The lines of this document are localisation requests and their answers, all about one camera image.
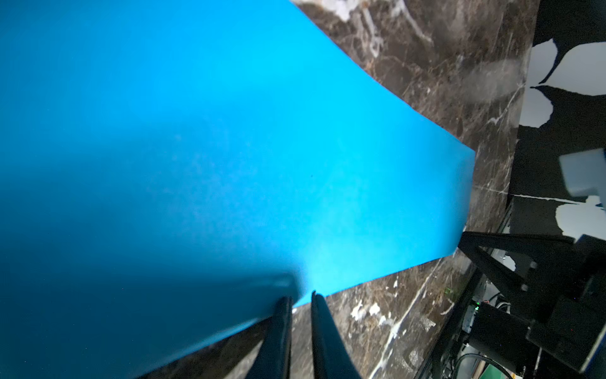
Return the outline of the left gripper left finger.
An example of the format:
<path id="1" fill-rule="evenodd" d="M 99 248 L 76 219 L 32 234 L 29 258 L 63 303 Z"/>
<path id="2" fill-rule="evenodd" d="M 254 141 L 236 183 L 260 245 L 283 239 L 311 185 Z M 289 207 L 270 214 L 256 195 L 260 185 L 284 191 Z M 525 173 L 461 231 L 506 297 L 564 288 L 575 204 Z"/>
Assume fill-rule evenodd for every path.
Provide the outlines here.
<path id="1" fill-rule="evenodd" d="M 263 344 L 246 379 L 290 377 L 292 308 L 291 297 L 281 298 L 277 302 Z"/>

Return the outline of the cyan paper sheet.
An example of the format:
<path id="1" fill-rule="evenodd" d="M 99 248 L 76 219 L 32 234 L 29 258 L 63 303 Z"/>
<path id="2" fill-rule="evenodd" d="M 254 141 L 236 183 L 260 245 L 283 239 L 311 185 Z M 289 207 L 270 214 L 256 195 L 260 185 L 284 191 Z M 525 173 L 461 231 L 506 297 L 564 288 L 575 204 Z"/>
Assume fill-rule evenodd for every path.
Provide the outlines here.
<path id="1" fill-rule="evenodd" d="M 4 1 L 1 376 L 139 377 L 448 256 L 474 158 L 289 1 Z"/>

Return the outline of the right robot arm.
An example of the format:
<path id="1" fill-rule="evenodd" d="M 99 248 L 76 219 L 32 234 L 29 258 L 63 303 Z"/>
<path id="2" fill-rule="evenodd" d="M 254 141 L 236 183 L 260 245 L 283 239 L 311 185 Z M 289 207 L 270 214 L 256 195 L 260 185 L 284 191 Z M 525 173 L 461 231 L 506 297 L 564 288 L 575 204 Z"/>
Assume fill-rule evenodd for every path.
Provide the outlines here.
<path id="1" fill-rule="evenodd" d="M 463 342 L 488 363 L 525 378 L 605 376 L 605 241 L 548 235 L 465 232 L 459 249 L 509 303 L 479 303 L 470 331 L 466 293 L 421 377 L 445 378 L 453 347 Z"/>

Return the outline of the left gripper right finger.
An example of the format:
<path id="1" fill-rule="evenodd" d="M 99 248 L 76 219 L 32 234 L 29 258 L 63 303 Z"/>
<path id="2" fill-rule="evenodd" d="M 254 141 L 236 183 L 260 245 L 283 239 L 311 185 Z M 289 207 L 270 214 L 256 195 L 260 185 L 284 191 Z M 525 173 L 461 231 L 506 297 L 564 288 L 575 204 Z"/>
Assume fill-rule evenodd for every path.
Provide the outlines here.
<path id="1" fill-rule="evenodd" d="M 361 376 L 347 353 L 325 298 L 316 292 L 312 294 L 311 315 L 315 379 L 360 379 Z"/>

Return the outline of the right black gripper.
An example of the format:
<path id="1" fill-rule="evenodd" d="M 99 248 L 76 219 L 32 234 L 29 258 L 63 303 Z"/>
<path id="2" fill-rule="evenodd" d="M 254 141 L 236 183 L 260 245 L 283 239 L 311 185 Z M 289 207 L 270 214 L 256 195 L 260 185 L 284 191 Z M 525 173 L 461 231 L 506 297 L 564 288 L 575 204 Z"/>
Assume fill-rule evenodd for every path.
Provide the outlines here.
<path id="1" fill-rule="evenodd" d="M 576 374 L 605 373 L 605 241 L 464 232 L 459 249 L 532 322 L 526 339 Z M 575 276 L 574 253 L 584 262 Z"/>

